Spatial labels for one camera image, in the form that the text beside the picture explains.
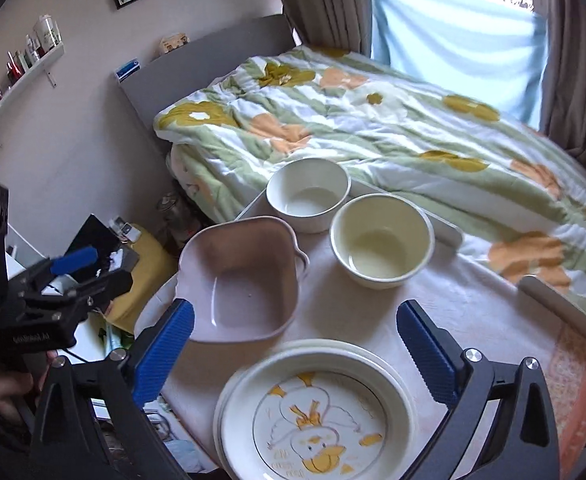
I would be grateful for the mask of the person's left hand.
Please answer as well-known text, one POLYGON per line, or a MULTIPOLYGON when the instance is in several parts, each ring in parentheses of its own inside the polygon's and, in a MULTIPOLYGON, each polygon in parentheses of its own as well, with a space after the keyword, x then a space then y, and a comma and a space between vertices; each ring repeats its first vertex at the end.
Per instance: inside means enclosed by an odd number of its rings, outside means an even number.
MULTIPOLYGON (((47 365, 58 356, 55 351, 46 353, 47 365)), ((42 374, 33 376, 31 373, 6 372, 0 367, 0 417, 13 425, 23 422, 19 409, 14 403, 17 398, 23 398, 33 389, 43 390, 48 374, 48 366, 42 374)))

